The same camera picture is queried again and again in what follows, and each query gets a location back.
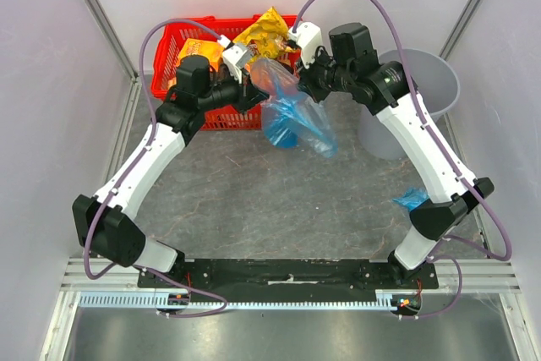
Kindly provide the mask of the torn blue trash bag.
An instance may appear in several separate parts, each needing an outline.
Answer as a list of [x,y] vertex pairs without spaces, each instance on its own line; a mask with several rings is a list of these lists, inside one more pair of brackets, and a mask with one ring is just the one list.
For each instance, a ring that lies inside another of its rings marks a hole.
[[250,78],[269,95],[261,103],[261,125],[272,145],[291,149],[303,141],[326,158],[336,154],[336,134],[325,109],[305,92],[299,78],[268,58],[252,64]]

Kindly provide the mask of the blue trash bag roll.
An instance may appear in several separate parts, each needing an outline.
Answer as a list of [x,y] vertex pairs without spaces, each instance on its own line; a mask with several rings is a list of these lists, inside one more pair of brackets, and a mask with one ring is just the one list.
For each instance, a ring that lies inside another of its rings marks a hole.
[[425,189],[409,188],[402,196],[393,198],[392,200],[394,203],[411,212],[428,199],[429,196]]

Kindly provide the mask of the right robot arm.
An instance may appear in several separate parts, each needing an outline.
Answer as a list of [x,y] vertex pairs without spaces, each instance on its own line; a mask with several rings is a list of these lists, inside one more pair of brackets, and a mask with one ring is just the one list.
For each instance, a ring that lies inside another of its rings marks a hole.
[[422,96],[409,90],[401,63],[381,63],[369,29],[360,23],[336,27],[329,33],[331,52],[317,25],[303,22],[288,31],[288,42],[300,51],[300,81],[314,101],[331,92],[345,92],[367,107],[395,137],[418,171],[428,199],[410,213],[412,226],[390,254],[389,282],[408,287],[437,243],[495,186],[478,178],[450,150],[426,111]]

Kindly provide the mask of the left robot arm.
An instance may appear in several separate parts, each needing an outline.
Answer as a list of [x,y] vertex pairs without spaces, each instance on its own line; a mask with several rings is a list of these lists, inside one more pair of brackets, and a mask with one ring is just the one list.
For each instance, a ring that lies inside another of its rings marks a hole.
[[214,71],[206,57],[181,60],[176,83],[156,109],[155,121],[120,170],[93,196],[78,196],[72,206],[79,244],[122,267],[156,270],[168,287],[186,277],[183,253],[146,236],[134,220],[155,181],[205,124],[205,114],[231,106],[244,113],[268,94],[247,74],[240,79],[227,70]]

